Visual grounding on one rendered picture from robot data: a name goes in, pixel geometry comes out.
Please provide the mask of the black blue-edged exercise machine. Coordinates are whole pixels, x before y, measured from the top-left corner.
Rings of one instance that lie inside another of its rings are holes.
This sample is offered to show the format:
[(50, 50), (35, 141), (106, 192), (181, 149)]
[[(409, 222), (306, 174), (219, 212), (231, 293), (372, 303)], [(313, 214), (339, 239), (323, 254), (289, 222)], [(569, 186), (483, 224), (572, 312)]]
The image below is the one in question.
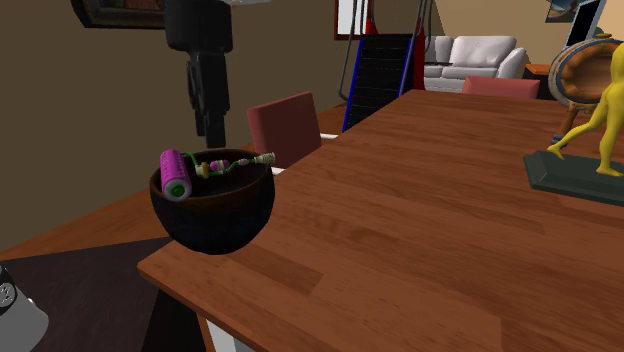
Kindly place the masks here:
[(347, 39), (359, 39), (342, 129), (350, 129), (409, 90), (424, 88), (426, 37), (431, 31), (433, 0), (419, 0), (410, 34), (379, 34), (374, 0), (353, 0)]

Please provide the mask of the dark framed wall picture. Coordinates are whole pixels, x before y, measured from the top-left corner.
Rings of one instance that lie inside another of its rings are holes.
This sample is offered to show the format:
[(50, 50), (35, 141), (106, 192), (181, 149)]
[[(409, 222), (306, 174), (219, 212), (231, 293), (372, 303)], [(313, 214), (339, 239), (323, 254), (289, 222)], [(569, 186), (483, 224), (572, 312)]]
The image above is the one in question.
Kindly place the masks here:
[(164, 28), (164, 0), (70, 0), (85, 28)]

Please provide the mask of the dark round bowl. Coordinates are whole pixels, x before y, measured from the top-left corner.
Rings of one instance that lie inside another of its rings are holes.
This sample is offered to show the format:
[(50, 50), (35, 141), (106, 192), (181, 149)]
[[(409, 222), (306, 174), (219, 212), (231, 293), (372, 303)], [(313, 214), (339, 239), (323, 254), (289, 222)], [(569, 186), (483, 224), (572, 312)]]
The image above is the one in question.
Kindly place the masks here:
[[(237, 149), (211, 149), (194, 153), (199, 162), (225, 159), (234, 162), (260, 154)], [(272, 163), (239, 166), (231, 173), (198, 178), (189, 159), (192, 195), (180, 202), (161, 193), (160, 169), (149, 181), (155, 214), (169, 236), (181, 245), (209, 255), (235, 252), (249, 244), (268, 223), (275, 186)]]

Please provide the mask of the round wooden framed ornament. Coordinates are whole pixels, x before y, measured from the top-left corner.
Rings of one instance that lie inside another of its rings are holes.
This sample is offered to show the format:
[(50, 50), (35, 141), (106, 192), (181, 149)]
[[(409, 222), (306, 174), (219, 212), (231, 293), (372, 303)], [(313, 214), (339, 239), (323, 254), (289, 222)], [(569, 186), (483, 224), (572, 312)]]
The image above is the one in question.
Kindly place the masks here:
[(553, 60), (547, 84), (550, 93), (567, 108), (551, 143), (559, 142), (571, 129), (577, 114), (591, 115), (602, 92), (611, 83), (610, 67), (614, 51), (623, 44), (611, 34), (597, 34), (564, 49)]

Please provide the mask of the yellow figure on dark base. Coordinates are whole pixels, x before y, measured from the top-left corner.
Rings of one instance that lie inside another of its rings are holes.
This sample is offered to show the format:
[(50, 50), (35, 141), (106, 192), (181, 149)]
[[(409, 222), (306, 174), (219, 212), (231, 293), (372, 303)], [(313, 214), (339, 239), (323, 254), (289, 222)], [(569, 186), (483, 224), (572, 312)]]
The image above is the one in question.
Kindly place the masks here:
[[(613, 53), (611, 83), (602, 92), (591, 115), (580, 111), (572, 129), (544, 151), (524, 156), (533, 189), (624, 207), (624, 164), (612, 160), (619, 133), (624, 129), (624, 41)], [(597, 159), (564, 156), (573, 139), (605, 127)]]

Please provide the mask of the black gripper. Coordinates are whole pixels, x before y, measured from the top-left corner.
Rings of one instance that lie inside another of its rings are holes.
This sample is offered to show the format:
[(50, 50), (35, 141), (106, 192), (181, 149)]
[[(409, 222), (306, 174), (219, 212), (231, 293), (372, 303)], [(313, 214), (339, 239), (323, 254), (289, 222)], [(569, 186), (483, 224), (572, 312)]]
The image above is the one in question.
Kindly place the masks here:
[(168, 46), (190, 53), (187, 90), (196, 133), (207, 148), (226, 146), (224, 117), (230, 109), (226, 60), (233, 48), (231, 7), (222, 0), (164, 0)]

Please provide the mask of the orange side table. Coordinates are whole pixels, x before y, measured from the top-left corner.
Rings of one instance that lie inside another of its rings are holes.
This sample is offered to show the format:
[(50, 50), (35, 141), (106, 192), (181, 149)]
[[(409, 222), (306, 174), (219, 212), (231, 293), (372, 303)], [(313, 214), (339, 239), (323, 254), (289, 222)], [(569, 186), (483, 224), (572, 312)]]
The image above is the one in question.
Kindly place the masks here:
[(546, 64), (526, 64), (523, 79), (538, 80), (540, 82), (537, 98), (541, 100), (555, 100), (548, 87), (550, 66)]

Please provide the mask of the red chair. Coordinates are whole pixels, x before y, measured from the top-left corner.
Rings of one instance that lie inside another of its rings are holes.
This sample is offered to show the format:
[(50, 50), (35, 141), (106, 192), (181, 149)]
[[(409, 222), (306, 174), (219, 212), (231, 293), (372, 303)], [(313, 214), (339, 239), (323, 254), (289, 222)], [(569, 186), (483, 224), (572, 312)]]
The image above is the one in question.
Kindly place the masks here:
[(321, 136), (310, 92), (248, 108), (247, 119), (255, 151), (273, 152), (278, 168), (288, 168), (321, 147)]
[(539, 80), (468, 76), (462, 93), (484, 96), (536, 99)]

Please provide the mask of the wooden dining table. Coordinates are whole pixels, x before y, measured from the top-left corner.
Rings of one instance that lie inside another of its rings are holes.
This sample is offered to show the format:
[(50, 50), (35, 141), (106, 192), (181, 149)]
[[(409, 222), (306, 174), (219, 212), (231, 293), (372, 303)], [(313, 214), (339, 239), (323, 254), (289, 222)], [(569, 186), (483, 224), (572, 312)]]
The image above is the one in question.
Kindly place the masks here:
[(139, 272), (261, 352), (624, 352), (624, 208), (527, 181), (563, 114), (411, 91), (278, 175), (246, 247)]

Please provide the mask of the blue wall picture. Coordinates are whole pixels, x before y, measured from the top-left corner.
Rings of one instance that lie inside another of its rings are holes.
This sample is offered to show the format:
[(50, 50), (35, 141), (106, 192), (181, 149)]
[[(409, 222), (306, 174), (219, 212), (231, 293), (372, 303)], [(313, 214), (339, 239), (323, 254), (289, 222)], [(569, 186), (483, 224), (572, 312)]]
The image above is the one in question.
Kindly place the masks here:
[(548, 0), (546, 23), (571, 23), (581, 0)]

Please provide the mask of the white sofa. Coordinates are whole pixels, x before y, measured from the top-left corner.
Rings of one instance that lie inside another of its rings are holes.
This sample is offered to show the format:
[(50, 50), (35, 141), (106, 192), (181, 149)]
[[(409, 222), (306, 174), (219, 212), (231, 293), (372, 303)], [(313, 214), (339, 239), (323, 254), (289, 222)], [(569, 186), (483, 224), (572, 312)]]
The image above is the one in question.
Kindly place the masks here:
[(425, 51), (427, 91), (460, 93), (467, 77), (516, 78), (526, 49), (512, 36), (433, 36)]

